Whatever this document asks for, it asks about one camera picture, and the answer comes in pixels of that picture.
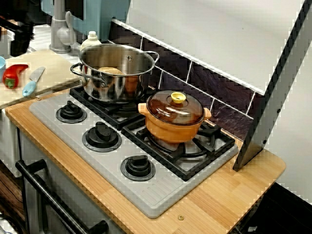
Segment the bottle cap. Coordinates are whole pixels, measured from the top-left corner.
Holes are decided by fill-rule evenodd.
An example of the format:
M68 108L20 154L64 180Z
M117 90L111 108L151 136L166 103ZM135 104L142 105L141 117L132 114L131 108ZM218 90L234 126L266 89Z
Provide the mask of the bottle cap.
M98 39L97 33L96 33L95 31L90 31L90 32L89 32L88 39L97 40L97 39Z

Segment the faucet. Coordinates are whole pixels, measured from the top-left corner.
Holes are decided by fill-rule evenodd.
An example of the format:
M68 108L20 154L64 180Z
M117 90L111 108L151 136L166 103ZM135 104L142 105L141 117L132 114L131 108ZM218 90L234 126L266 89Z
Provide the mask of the faucet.
M65 14L65 0L54 1L54 16L51 22L50 49L57 54L71 51L71 45L76 42L76 34L72 25L72 14Z

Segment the blue knife handle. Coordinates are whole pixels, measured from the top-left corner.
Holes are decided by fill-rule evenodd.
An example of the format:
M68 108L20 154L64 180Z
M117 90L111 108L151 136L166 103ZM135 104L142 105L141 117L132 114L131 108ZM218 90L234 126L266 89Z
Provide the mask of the blue knife handle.
M24 97L30 96L36 89L36 85L37 85L36 82L34 82L33 80L27 83L23 89L23 96Z

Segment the pot handle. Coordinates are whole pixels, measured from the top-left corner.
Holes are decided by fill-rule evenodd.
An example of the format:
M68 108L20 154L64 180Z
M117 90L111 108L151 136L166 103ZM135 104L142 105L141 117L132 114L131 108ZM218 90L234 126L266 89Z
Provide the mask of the pot handle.
M145 51L145 53L156 55L157 57L156 57L156 59L155 59L155 63L158 61L158 59L159 59L159 54L158 54L157 52L154 52L154 51Z
M146 116L146 117L150 113L149 110L147 109L146 103L139 103L137 108L138 108L139 113Z
M204 108L204 111L205 111L205 117L204 117L204 121L205 121L211 118L211 112L207 108Z
M88 78L100 80L100 81L102 81L102 82L104 83L104 85L105 85L106 87L108 87L108 85L107 85L106 81L104 80L104 78L103 78L103 76L102 76L101 73L99 73L100 78L94 77L94 76L91 76L91 75L88 75L88 74L80 73L80 72L77 72L77 71L74 70L74 69L75 69L76 67L78 67L78 66L80 67L80 70L82 70L82 63L79 62L79 63L76 63L76 64L74 64L73 66L71 66L71 67L70 67L70 71L71 71L72 73L78 75L78 76L88 77Z

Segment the wooden cutting board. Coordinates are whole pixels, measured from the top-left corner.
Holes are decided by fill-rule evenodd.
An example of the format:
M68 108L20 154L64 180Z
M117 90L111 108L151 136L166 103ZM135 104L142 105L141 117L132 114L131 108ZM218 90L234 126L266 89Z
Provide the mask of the wooden cutting board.
M1 77L0 109L80 80L80 76L70 71L71 63L51 50L35 51L6 60L6 68L13 64L27 64L29 67L20 73L19 87L16 89L6 88ZM45 67L45 71L37 82L36 90L31 97L23 97L23 88L31 81L30 74L39 67Z

